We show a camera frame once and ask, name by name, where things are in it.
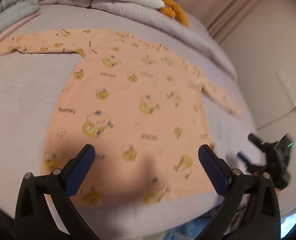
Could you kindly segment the orange printed long-sleeve shirt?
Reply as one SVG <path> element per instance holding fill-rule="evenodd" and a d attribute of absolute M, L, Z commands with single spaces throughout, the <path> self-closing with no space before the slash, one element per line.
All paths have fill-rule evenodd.
<path fill-rule="evenodd" d="M 241 112 L 201 67 L 163 44 L 106 29 L 61 29 L 0 42 L 0 56 L 76 53 L 48 127 L 41 172 L 63 167 L 90 144 L 96 159 L 75 205 L 155 204 L 213 191 L 198 160 L 212 138 L 202 94 Z"/>

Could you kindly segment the lilac rolled duvet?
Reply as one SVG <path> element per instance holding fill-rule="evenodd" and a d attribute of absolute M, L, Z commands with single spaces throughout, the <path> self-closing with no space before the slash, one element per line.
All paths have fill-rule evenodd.
<path fill-rule="evenodd" d="M 100 10 L 116 16 L 128 18 L 130 20 L 148 25 L 158 29 L 174 38 L 195 48 L 199 52 L 207 55 L 218 66 L 226 71 L 231 78 L 236 81 L 237 73 L 232 61 L 220 48 L 217 42 L 209 35 L 206 27 L 201 21 L 188 15 L 189 26 L 185 27 L 176 20 L 163 15 L 157 10 L 153 10 L 134 3 L 123 3 L 111 0 L 27 0 L 33 4 L 41 5 L 70 5 L 89 10 Z"/>

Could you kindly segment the pink folded garment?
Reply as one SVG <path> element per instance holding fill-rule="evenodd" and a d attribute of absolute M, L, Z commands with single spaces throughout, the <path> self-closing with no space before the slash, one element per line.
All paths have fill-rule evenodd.
<path fill-rule="evenodd" d="M 5 28 L 3 31 L 0 33 L 0 41 L 4 39 L 5 37 L 9 36 L 11 33 L 13 33 L 16 29 L 21 27 L 22 25 L 26 24 L 30 20 L 34 19 L 35 17 L 41 15 L 41 12 L 36 12 L 34 14 L 31 14 L 22 20 L 17 21 L 16 23 L 12 24 L 11 26 Z"/>

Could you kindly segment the grey folded garment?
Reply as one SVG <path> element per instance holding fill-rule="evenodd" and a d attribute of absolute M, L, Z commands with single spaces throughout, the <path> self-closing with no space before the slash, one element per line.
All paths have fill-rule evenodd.
<path fill-rule="evenodd" d="M 0 12 L 0 33 L 20 20 L 38 12 L 40 7 L 28 1 L 19 1 Z"/>

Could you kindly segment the white wall power strip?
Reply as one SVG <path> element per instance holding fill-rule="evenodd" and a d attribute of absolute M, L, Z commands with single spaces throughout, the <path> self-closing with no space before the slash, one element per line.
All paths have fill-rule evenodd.
<path fill-rule="evenodd" d="M 276 73 L 276 78 L 283 89 L 292 109 L 296 112 L 296 77 L 291 71 L 281 68 Z"/>

